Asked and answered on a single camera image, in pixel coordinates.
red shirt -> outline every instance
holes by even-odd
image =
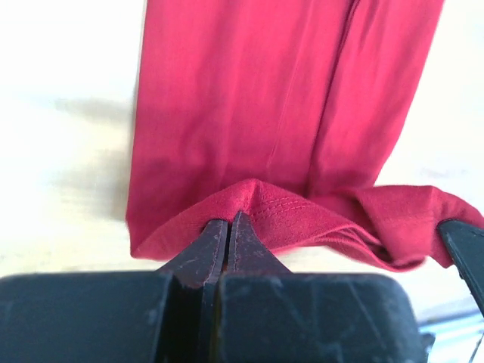
[[[250,215],[271,250],[327,245],[389,270],[451,263],[436,224],[484,226],[432,187],[373,184],[443,0],[148,0],[127,222],[169,259]]]

scratch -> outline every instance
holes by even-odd
[[[195,261],[197,261],[197,260],[198,260],[198,259],[189,259],[188,261],[183,262],[183,263],[182,263],[182,264],[181,264],[181,265],[180,265],[180,266],[177,268],[177,270],[179,270],[179,269],[181,269],[181,268],[184,268],[186,265],[188,265],[188,264],[190,264],[190,263],[192,263],[192,262],[195,262]]]
[[[0,302],[0,307],[3,310],[3,316],[0,315],[0,322],[2,323],[2,330],[7,329],[8,321],[10,320],[12,308],[14,307],[13,301],[2,301]]]
[[[380,343],[381,347],[384,348],[385,350],[387,349],[385,342],[383,341],[383,337],[381,336],[380,331],[378,330],[378,326],[375,324],[373,318],[371,317],[370,313],[366,309],[365,304],[361,301],[360,296],[358,295],[358,291],[356,291],[355,287],[353,286],[352,282],[348,282],[348,287],[349,291],[355,298],[356,302],[358,303],[359,308],[361,309],[361,312],[365,316],[366,320],[368,321],[373,333],[375,334],[375,337],[377,338],[378,342]]]
[[[293,302],[290,299],[288,299],[287,296],[285,296],[279,290],[279,288],[282,287],[282,283],[281,283],[281,286],[279,286],[277,283],[276,284],[269,284],[269,286],[270,286],[271,290],[274,291],[275,296],[286,306],[286,309],[288,310],[289,314],[293,318],[294,322],[299,326],[299,328],[303,332],[308,334],[308,337],[314,336],[314,335],[319,335],[318,334],[319,330],[318,330],[317,333],[315,331],[311,331],[310,327],[304,321],[304,317],[301,316],[301,314],[299,313],[298,308],[295,307]],[[316,349],[319,351],[319,355],[323,356],[323,355],[327,354],[326,345],[321,343],[321,341],[317,337],[313,337],[312,341],[315,344]]]

